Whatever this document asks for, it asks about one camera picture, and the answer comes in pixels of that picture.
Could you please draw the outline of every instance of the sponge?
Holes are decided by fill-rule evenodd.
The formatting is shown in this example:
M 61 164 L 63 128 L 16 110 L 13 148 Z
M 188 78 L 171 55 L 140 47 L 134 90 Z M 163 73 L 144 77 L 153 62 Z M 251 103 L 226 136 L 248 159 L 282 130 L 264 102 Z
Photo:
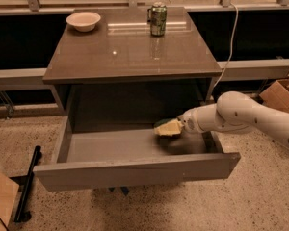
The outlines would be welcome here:
M 162 119 L 154 124 L 154 133 L 159 136 L 179 135 L 183 127 L 178 119 Z

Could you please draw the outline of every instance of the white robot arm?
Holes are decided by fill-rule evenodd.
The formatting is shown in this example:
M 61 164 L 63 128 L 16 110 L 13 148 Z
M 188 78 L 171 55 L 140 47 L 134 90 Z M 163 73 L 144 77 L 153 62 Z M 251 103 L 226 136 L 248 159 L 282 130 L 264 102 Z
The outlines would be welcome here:
M 289 149 L 289 114 L 260 105 L 240 92 L 226 92 L 216 104 L 188 110 L 179 119 L 192 133 L 245 133 L 255 127 Z

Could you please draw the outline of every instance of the green can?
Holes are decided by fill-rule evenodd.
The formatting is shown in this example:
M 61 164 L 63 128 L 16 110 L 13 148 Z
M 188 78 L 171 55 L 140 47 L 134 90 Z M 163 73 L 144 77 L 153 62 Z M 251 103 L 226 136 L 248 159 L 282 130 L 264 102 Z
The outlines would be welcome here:
M 162 2 L 156 2 L 148 10 L 150 31 L 153 36 L 162 36 L 166 30 L 167 8 Z

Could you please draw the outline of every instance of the concrete floor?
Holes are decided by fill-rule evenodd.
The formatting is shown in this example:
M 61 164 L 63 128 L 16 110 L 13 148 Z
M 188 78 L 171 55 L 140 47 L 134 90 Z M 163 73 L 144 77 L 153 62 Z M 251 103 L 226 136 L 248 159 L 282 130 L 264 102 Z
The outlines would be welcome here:
M 25 174 L 36 145 L 40 163 L 50 161 L 62 120 L 55 106 L 19 106 L 12 119 L 4 117 L 0 108 L 0 171 Z M 242 156 L 226 180 L 132 187 L 124 196 L 119 189 L 52 193 L 35 179 L 32 219 L 9 228 L 289 231 L 289 151 L 258 131 L 219 137 L 225 152 Z

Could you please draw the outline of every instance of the white bowl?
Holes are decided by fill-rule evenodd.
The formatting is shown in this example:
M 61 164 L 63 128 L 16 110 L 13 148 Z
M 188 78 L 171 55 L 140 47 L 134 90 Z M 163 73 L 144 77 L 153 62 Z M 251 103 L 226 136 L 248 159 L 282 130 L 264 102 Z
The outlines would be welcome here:
M 88 32 L 94 29 L 100 20 L 100 15 L 93 12 L 79 12 L 71 14 L 66 22 L 79 32 Z

